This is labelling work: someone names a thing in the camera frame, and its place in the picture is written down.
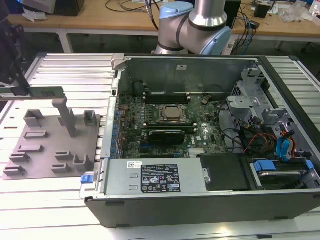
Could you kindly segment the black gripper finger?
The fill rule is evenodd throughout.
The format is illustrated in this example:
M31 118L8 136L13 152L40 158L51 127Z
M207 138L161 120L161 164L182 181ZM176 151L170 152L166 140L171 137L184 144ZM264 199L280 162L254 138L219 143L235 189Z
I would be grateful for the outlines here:
M30 85L25 78L24 71L20 63L12 63L11 78L11 90L15 96L27 96L30 93Z

